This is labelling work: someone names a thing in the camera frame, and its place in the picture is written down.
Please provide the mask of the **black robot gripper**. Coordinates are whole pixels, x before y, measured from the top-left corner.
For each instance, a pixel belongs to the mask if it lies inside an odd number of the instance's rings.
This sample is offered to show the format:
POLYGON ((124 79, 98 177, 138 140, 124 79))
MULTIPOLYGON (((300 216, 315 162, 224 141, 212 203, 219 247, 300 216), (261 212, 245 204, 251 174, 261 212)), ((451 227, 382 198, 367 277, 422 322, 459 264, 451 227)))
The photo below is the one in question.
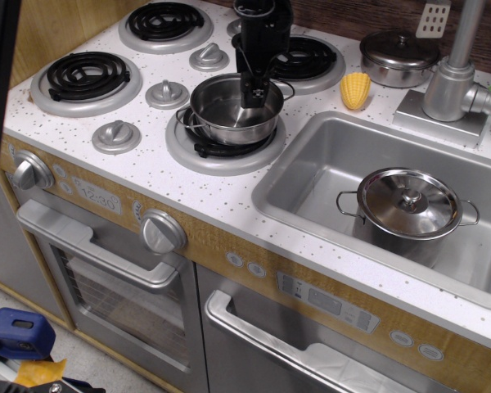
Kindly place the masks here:
POLYGON ((241 73, 241 106, 264 107, 274 61, 288 52, 292 26, 290 1, 234 1, 241 31, 233 37, 241 73))

